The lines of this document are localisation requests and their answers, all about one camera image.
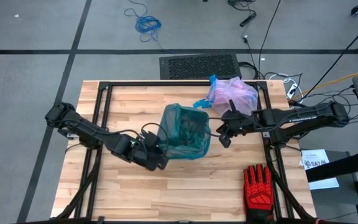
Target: black metal frame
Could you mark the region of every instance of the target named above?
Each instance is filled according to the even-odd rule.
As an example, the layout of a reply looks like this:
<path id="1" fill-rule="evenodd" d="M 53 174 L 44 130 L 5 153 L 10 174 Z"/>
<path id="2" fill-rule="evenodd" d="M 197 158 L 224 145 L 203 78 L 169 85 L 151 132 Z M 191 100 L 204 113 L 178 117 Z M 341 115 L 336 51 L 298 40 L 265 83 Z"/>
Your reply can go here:
<path id="1" fill-rule="evenodd" d="M 250 86 L 253 86 L 256 90 L 258 90 L 260 88 L 263 91 L 266 107 L 267 108 L 272 107 L 272 105 L 270 104 L 269 91 L 268 91 L 266 81 L 246 82 L 246 84 L 248 84 Z M 99 115 L 99 111 L 100 111 L 100 104 L 101 104 L 101 100 L 102 100 L 102 94 L 103 94 L 104 90 L 107 90 L 106 102 L 105 102 L 105 105 L 104 105 L 102 124 L 101 124 L 102 128 L 106 128 L 107 120 L 108 120 L 108 114 L 109 114 L 109 107 L 110 107 L 110 102 L 111 102 L 111 96 L 112 96 L 112 90 L 113 90 L 114 86 L 209 86 L 209 85 L 210 85 L 210 83 L 208 81 L 206 81 L 206 80 L 205 81 L 195 81 L 195 82 L 194 81 L 179 81 L 179 82 L 170 82 L 170 81 L 162 81 L 162 82 L 156 82 L 156 81 L 152 81 L 152 82 L 148 82 L 148 81 L 144 81 L 144 82 L 100 82 L 99 87 L 98 87 L 98 94 L 97 94 L 97 97 L 96 97 L 96 103 L 95 103 L 95 107 L 94 107 L 94 113 L 93 113 L 92 122 L 95 123 L 95 124 L 98 122 L 98 115 Z M 260 95 L 258 97 L 258 101 L 259 101 L 258 108 L 261 109 L 262 105 L 261 105 L 261 102 L 260 102 Z M 263 143 L 264 143 L 265 152 L 270 152 L 270 142 L 269 142 L 270 139 L 269 139 L 269 136 L 266 135 L 266 133 L 262 133 L 262 139 L 263 139 Z M 282 180 L 284 181 L 285 185 L 287 186 L 288 184 L 287 184 L 287 179 L 286 179 L 286 176 L 285 176 L 285 169 L 284 169 L 280 149 L 276 148 L 275 153 L 276 153 L 277 165 L 278 165 L 278 170 L 279 170 L 280 177 L 282 178 Z M 89 171 L 89 168 L 90 168 L 91 156 L 92 156 L 92 149 L 87 149 L 86 150 L 86 155 L 85 155 L 85 160 L 84 160 L 84 165 L 83 165 L 83 171 L 82 171 L 82 175 L 81 175 L 80 186 L 83 186 L 87 181 L 89 182 L 88 171 Z M 88 206 L 86 208 L 86 216 L 84 217 L 84 220 L 91 220 L 91 217 L 92 217 L 93 205 L 94 205 L 94 200 L 95 200 L 95 196 L 96 196 L 96 186 L 97 186 L 97 183 L 98 183 L 98 174 L 99 174 L 99 169 L 100 169 L 101 156 L 102 156 L 102 147 L 99 148 L 99 149 L 96 149 L 96 158 L 95 158 L 95 163 L 94 163 L 94 168 L 96 168 L 96 169 L 94 171 L 94 175 L 92 176 L 93 179 L 92 179 L 92 183 L 91 183 L 91 190 L 90 190 L 90 193 L 89 193 Z M 278 199 L 278 191 L 277 191 L 276 184 L 273 185 L 273 194 L 274 194 L 274 207 L 275 207 L 276 218 L 277 219 L 282 218 L 282 213 L 281 213 L 281 209 L 280 209 L 280 202 L 279 202 L 279 199 Z M 294 217 L 293 216 L 293 210 L 292 210 L 292 207 L 291 207 L 291 205 L 290 205 L 288 200 L 286 200 L 285 205 L 286 205 L 286 208 L 287 208 L 288 217 L 293 218 Z M 76 204 L 74 218 L 80 218 L 81 217 L 82 206 L 83 206 L 83 199 L 81 197 L 80 200 L 78 201 L 78 203 Z M 104 221 L 103 223 L 117 223 L 117 222 Z M 162 223 L 177 223 L 177 222 L 157 222 L 157 223 L 162 224 Z M 211 223 L 238 223 L 238 222 L 211 222 Z"/>

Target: teal plastic bag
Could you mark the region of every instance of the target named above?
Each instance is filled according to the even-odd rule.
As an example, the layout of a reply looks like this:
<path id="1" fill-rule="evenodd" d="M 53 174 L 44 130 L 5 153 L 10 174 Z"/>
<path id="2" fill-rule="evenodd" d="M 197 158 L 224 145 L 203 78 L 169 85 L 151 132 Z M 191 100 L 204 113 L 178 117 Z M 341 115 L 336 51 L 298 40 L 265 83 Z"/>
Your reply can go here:
<path id="1" fill-rule="evenodd" d="M 170 159 L 199 159 L 208 152 L 211 142 L 211 129 L 208 114 L 196 108 L 167 105 L 161 119 L 161 127 L 168 134 L 167 156 Z M 157 135 L 161 139 L 162 150 L 167 148 L 167 137 L 161 129 Z"/>

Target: blue cable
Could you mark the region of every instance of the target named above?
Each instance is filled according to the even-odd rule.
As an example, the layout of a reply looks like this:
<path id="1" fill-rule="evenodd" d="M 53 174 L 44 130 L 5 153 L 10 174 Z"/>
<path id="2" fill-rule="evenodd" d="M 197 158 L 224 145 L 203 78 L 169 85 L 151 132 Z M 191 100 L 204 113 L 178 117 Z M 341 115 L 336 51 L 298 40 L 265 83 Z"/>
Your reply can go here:
<path id="1" fill-rule="evenodd" d="M 159 28 L 161 28 L 161 22 L 158 19 L 156 19 L 154 16 L 145 16 L 148 12 L 147 6 L 145 4 L 142 4 L 139 2 L 134 2 L 132 0 L 128 0 L 128 1 L 133 4 L 139 4 L 141 6 L 144 6 L 145 10 L 146 10 L 141 16 L 136 13 L 134 8 L 128 8 L 128 9 L 125 9 L 125 11 L 124 11 L 124 15 L 127 17 L 132 17 L 132 16 L 136 17 L 135 29 L 137 32 L 140 33 L 139 40 L 143 43 L 148 42 L 150 40 L 157 41 L 158 45 L 160 46 L 160 48 L 162 50 L 173 54 L 172 51 L 165 50 L 161 46 L 160 42 L 158 41 L 157 30 Z M 149 38 L 147 40 L 144 40 L 144 39 L 142 39 L 143 35 L 149 35 Z"/>

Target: table frame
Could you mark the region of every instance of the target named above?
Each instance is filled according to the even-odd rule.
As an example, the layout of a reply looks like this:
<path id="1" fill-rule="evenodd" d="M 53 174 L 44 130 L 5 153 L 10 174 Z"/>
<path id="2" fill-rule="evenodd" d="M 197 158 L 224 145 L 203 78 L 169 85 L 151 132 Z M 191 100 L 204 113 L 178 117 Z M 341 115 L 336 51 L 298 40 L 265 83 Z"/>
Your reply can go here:
<path id="1" fill-rule="evenodd" d="M 269 91 L 267 87 L 266 81 L 255 81 L 255 82 L 245 82 L 246 84 L 253 86 L 257 91 L 262 90 L 265 106 L 267 109 L 270 109 L 271 103 L 270 103 L 270 97 L 269 97 Z M 96 103 L 94 107 L 93 117 L 92 117 L 92 123 L 96 124 L 98 122 L 98 115 L 100 111 L 101 106 L 101 100 L 102 100 L 102 94 L 103 91 L 106 90 L 106 102 L 104 105 L 104 112 L 101 122 L 101 127 L 106 128 L 107 126 L 107 120 L 108 120 L 108 114 L 109 114 L 109 106 L 111 102 L 112 97 L 112 90 L 115 86 L 209 86 L 209 81 L 181 81 L 181 82 L 172 82 L 172 81 L 162 81 L 162 82 L 155 82 L 155 81 L 144 81 L 144 82 L 99 82 L 98 86 L 98 93 L 96 96 Z M 258 109 L 262 108 L 261 100 L 260 100 L 260 94 L 258 95 Z M 270 153 L 270 137 L 269 133 L 261 133 L 262 134 L 262 140 L 264 144 L 264 150 L 265 153 Z M 83 165 L 83 170 L 81 174 L 81 182 L 80 182 L 80 189 L 74 196 L 73 200 L 69 203 L 68 206 L 71 206 L 72 208 L 75 207 L 75 213 L 74 218 L 80 218 L 81 217 L 81 211 L 83 206 L 83 196 L 85 194 L 86 189 L 91 185 L 91 189 L 89 192 L 89 200 L 86 208 L 86 216 L 85 218 L 91 219 L 92 213 L 93 213 L 93 206 L 94 206 L 94 200 L 96 195 L 96 186 L 98 184 L 98 174 L 100 170 L 100 163 L 101 163 L 101 156 L 102 156 L 102 149 L 101 146 L 98 149 L 89 149 L 87 148 L 86 154 L 85 154 L 85 160 Z M 90 169 L 91 164 L 91 157 L 92 157 L 92 151 L 96 150 L 96 157 L 94 159 L 94 166 L 91 170 L 91 172 L 88 174 L 88 171 Z M 279 147 L 275 147 L 275 153 L 277 158 L 277 167 L 278 167 L 278 173 L 280 174 L 281 179 L 283 180 L 283 183 L 286 187 L 288 187 L 287 184 L 287 178 L 285 175 L 285 169 L 283 165 L 283 159 L 281 155 L 281 151 Z M 278 199 L 278 191 L 277 186 L 274 182 L 273 184 L 273 195 L 274 195 L 274 208 L 275 208 L 275 216 L 277 219 L 282 218 L 282 213 L 280 209 L 280 202 Z M 290 205 L 287 198 L 285 199 L 285 206 L 287 209 L 287 214 L 289 218 L 294 218 L 293 209 Z M 103 223 L 117 223 L 115 221 L 102 221 Z M 176 222 L 163 222 L 159 221 L 158 223 L 176 223 Z"/>

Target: pink plastic bag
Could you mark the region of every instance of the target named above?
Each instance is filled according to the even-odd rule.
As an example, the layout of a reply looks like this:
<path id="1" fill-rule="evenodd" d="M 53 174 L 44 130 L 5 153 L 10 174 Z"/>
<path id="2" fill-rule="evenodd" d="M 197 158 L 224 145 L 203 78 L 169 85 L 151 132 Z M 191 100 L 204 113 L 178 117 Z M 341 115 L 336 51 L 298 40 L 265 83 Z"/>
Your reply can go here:
<path id="1" fill-rule="evenodd" d="M 222 115 L 230 110 L 229 100 L 232 100 L 236 109 L 243 114 L 251 115 L 257 110 L 258 92 L 252 86 L 245 84 L 239 77 L 230 80 L 218 80 L 215 75 L 209 78 L 211 88 L 205 100 L 198 101 L 194 107 L 212 107 Z"/>

